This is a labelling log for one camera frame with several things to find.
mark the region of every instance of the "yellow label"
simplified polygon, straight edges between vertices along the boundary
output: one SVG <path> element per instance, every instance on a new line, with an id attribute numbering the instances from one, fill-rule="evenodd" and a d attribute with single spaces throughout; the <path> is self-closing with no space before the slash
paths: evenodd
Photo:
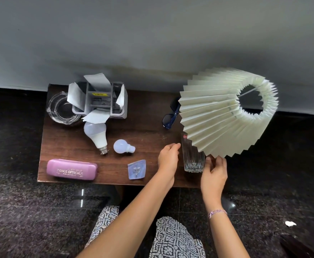
<path id="1" fill-rule="evenodd" d="M 109 95 L 107 93 L 93 93 L 94 96 L 103 96 L 108 97 Z"/>

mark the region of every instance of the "wooden table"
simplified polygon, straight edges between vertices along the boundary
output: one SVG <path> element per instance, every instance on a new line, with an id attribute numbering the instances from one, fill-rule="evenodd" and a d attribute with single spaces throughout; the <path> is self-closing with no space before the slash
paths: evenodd
<path id="1" fill-rule="evenodd" d="M 47 101 L 68 86 L 50 85 Z M 108 153 L 100 155 L 99 150 L 83 131 L 83 125 L 69 127 L 55 123 L 46 113 L 39 162 L 39 182 L 73 182 L 56 178 L 46 173 L 50 159 L 69 159 L 92 162 L 98 165 L 98 174 L 92 183 L 116 185 L 146 185 L 158 169 L 157 158 L 161 149 L 170 143 L 181 142 L 183 126 L 178 116 L 170 130 L 162 125 L 163 116 L 171 112 L 170 102 L 177 97 L 175 93 L 128 90 L 128 115 L 122 119 L 108 119 Z M 136 147 L 133 154 L 117 154 L 113 144 L 117 139 L 125 139 Z M 146 160 L 146 174 L 143 179 L 130 180 L 127 165 Z M 200 174 L 188 173 L 183 167 L 180 149 L 178 167 L 175 174 L 176 187 L 199 187 Z"/>

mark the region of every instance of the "floor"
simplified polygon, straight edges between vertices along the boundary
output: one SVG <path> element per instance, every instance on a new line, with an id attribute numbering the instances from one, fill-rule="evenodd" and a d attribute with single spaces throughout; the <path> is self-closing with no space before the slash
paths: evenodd
<path id="1" fill-rule="evenodd" d="M 0 257 L 75 257 L 101 209 L 118 201 L 112 186 L 36 181 L 45 102 L 45 92 L 0 89 Z M 227 162 L 224 196 L 237 205 L 229 217 L 250 256 L 286 257 L 280 234 L 314 250 L 314 117 L 277 113 L 256 145 Z M 125 204 L 140 189 L 126 187 Z M 173 188 L 163 215 L 216 257 L 198 189 Z M 153 231 L 137 257 L 148 256 Z"/>

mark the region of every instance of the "person's left hand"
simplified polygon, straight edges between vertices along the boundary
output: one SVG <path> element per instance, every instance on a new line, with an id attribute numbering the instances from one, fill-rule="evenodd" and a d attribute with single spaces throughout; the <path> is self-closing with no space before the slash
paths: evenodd
<path id="1" fill-rule="evenodd" d="M 166 145 L 158 156 L 158 173 L 163 173 L 163 176 L 171 181 L 171 185 L 174 184 L 180 147 L 180 143 Z"/>

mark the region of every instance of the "clear glass ashtray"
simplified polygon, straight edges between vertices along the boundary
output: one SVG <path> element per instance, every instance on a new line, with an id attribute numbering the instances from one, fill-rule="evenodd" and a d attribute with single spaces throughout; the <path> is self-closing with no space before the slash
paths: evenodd
<path id="1" fill-rule="evenodd" d="M 72 112 L 72 104 L 67 101 L 67 93 L 62 91 L 55 94 L 47 104 L 48 115 L 55 122 L 64 125 L 81 123 L 82 115 Z"/>
<path id="2" fill-rule="evenodd" d="M 201 173 L 205 164 L 205 153 L 198 152 L 198 148 L 192 146 L 192 141 L 187 139 L 187 134 L 181 134 L 183 162 L 185 171 Z"/>

